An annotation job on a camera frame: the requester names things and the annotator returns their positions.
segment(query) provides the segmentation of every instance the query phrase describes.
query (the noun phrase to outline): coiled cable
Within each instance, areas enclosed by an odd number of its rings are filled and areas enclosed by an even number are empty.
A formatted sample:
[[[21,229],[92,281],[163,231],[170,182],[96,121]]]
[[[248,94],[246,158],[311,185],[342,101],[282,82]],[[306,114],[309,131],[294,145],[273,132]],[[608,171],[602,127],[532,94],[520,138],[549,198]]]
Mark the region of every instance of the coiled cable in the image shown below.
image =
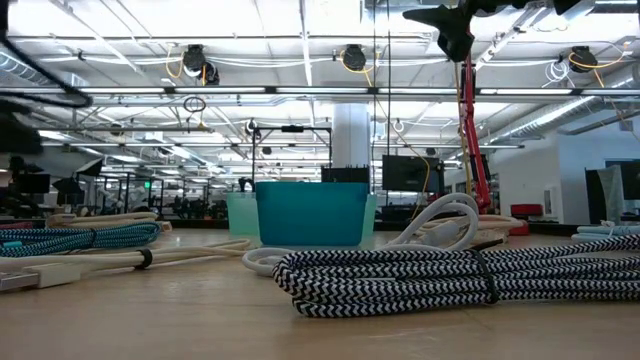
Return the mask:
[[[0,231],[0,243],[21,243],[0,247],[0,257],[25,257],[84,250],[147,245],[156,240],[161,228],[155,222],[104,229],[19,229]]]
[[[273,269],[309,317],[394,314],[499,300],[640,300],[640,257],[569,257],[640,249],[639,235],[548,248],[301,251]]]

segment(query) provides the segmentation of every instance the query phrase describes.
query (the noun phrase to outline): teal plastic basket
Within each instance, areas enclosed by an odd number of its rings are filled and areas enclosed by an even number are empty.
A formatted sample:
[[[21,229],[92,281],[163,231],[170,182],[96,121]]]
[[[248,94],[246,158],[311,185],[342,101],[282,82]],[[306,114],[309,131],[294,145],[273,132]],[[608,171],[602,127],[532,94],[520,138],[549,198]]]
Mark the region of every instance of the teal plastic basket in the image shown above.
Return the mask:
[[[363,230],[373,230],[363,221],[368,197],[367,184],[257,183],[260,240],[265,246],[356,247]]]
[[[228,193],[229,232],[231,237],[258,238],[258,205],[255,193]]]

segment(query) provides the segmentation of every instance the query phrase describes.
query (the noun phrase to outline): light blue bin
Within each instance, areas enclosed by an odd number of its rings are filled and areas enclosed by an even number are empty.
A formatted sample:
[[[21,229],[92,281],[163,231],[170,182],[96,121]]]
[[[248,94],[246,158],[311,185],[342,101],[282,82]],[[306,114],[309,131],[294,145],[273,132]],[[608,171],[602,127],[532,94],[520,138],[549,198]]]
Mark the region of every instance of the light blue bin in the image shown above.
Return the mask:
[[[260,236],[258,227],[258,205],[255,193],[228,193],[229,233],[232,238]]]

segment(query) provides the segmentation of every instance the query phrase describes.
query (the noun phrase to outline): white plug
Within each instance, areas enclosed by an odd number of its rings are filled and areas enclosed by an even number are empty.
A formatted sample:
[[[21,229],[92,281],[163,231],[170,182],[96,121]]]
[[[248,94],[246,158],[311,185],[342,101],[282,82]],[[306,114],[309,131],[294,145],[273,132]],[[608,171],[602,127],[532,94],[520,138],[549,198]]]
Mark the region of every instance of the white plug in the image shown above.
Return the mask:
[[[27,273],[39,275],[37,288],[69,284],[82,278],[83,265],[76,264],[47,264],[25,267]]]

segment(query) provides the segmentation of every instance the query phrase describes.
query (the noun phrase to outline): wooden table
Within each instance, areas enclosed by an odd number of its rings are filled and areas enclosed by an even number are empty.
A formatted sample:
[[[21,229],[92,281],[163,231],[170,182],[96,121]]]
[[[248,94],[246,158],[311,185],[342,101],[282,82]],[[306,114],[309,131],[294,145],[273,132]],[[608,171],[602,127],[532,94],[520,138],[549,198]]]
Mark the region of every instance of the wooden table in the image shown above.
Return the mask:
[[[379,241],[395,236],[377,233]],[[176,230],[155,246],[227,240]],[[513,238],[510,246],[564,243]],[[0,295],[0,359],[640,359],[640,306],[529,302],[307,319],[238,259]]]

